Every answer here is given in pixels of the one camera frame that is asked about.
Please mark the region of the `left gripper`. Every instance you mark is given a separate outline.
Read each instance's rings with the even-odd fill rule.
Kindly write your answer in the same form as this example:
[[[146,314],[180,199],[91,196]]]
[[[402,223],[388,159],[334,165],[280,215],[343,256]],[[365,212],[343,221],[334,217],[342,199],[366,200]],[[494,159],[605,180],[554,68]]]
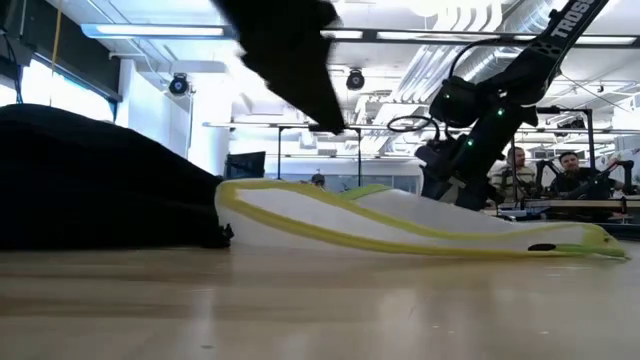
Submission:
[[[336,23],[329,0],[212,0],[236,33],[243,58],[267,88],[314,120],[319,130],[346,129],[324,60]]]

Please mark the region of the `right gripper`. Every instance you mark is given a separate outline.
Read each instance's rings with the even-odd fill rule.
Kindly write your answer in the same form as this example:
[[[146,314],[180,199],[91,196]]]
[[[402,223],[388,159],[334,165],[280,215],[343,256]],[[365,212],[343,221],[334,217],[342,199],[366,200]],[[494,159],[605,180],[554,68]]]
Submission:
[[[443,203],[473,211],[487,203],[501,201],[501,194],[487,176],[490,166],[487,157],[480,156],[473,140],[429,140],[416,150],[416,157],[424,162],[421,195]]]

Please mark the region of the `clear mesh pouch yellow-green trim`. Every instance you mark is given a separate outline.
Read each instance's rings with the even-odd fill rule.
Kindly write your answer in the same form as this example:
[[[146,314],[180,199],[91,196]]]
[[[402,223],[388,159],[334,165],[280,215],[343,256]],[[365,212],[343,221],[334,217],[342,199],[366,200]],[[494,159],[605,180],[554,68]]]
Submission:
[[[246,246],[437,257],[627,257],[602,227],[510,222],[383,185],[342,193],[269,179],[223,182],[221,224]]]

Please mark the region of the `black backpack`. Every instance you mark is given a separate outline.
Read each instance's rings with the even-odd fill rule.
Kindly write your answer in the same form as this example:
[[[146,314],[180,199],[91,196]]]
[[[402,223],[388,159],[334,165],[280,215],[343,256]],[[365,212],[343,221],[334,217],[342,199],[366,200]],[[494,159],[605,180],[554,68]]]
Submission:
[[[0,251],[227,248],[221,182],[134,130],[43,105],[0,107]]]

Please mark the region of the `black monitor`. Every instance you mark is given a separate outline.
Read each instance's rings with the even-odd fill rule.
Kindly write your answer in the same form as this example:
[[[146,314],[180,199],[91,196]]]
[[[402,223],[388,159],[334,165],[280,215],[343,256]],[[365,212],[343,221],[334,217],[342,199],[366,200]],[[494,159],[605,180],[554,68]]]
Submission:
[[[224,178],[226,180],[263,178],[265,158],[264,151],[228,154],[225,161]]]

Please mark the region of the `long ceiling light fixture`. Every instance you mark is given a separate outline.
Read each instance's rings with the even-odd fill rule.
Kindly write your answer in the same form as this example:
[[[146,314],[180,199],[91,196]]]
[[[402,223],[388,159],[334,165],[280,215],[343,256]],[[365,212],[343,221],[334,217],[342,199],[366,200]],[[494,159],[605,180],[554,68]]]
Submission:
[[[467,45],[476,41],[497,38],[500,46],[517,44],[519,41],[530,41],[533,33],[492,33],[467,31],[420,31],[420,30],[385,30],[371,28],[328,29],[322,35],[333,37],[336,42],[345,43],[380,43],[405,45]],[[640,49],[640,35],[605,35],[585,34],[575,44],[576,48]]]
[[[94,39],[233,39],[228,26],[191,26],[167,24],[99,24],[81,25],[82,32]]]

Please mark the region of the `wooden workbench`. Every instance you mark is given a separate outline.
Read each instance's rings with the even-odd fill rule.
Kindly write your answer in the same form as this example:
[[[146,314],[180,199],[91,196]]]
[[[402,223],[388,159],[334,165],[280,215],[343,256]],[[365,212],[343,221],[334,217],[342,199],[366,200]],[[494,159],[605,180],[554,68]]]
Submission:
[[[607,199],[607,200],[561,200],[561,199],[533,199],[524,202],[504,203],[500,209],[525,208],[610,208],[617,210],[640,209],[640,199]]]

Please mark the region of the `black metal gantry frame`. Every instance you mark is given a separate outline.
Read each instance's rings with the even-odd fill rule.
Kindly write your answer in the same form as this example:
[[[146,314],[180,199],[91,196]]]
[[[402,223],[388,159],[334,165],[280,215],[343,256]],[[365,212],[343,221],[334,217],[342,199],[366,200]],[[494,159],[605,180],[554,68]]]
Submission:
[[[563,113],[580,113],[586,116],[585,125],[580,128],[580,131],[585,131],[588,140],[589,150],[589,176],[587,180],[583,182],[577,188],[569,192],[560,192],[557,187],[544,187],[542,185],[543,171],[545,168],[549,168],[551,172],[562,180],[566,179],[564,173],[560,173],[559,169],[554,165],[552,160],[540,160],[536,163],[537,173],[535,179],[535,198],[542,198],[545,195],[558,195],[563,200],[577,200],[588,196],[598,184],[598,170],[595,165],[595,141],[594,141],[594,129],[593,129],[593,111],[588,108],[562,108],[558,106],[538,107],[537,112],[543,115],[559,115]]]

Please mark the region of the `silver ventilation duct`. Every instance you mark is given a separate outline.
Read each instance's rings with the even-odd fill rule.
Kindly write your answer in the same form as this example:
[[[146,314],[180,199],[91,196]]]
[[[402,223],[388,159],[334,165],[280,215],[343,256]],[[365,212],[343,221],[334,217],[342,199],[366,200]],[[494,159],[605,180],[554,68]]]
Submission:
[[[549,23],[549,13],[560,11],[567,0],[521,0],[499,27],[506,33],[541,33]],[[470,82],[480,82],[503,71],[522,51],[520,47],[480,46],[466,53],[454,74]]]

